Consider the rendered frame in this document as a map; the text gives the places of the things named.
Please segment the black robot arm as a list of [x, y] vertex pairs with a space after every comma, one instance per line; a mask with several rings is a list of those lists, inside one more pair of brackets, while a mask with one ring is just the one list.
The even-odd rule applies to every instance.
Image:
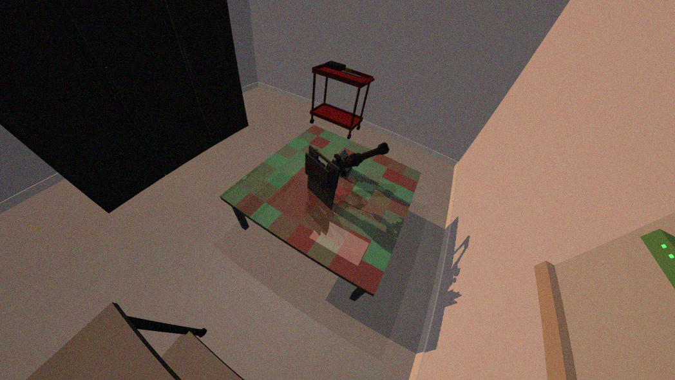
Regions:
[[[385, 142], [383, 142], [383, 143], [379, 144], [378, 147], [373, 149], [373, 150], [367, 151], [366, 153], [363, 153], [363, 154], [362, 153], [352, 153], [350, 156], [345, 157], [344, 160], [347, 163], [347, 167], [353, 167], [353, 166], [357, 167], [358, 164], [362, 163], [364, 159], [367, 159], [367, 158], [370, 158], [370, 157], [373, 157], [373, 156], [376, 156], [376, 155], [384, 155], [384, 154], [387, 154], [387, 153], [389, 153], [388, 145]], [[345, 169], [344, 166], [346, 166], [346, 165], [341, 164], [339, 166], [341, 167], [340, 168], [341, 176], [345, 176], [346, 175], [345, 174], [346, 169]]]

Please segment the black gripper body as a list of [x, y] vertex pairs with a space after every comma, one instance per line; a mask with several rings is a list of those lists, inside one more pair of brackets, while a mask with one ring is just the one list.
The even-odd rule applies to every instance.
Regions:
[[339, 166], [339, 165], [341, 165], [341, 164], [346, 165], [346, 166], [344, 166], [345, 168], [347, 167], [346, 161], [343, 160], [343, 159], [341, 160], [341, 157], [339, 156], [339, 154], [334, 154], [334, 158], [336, 158], [335, 163], [338, 165], [338, 168], [341, 168], [341, 167]]

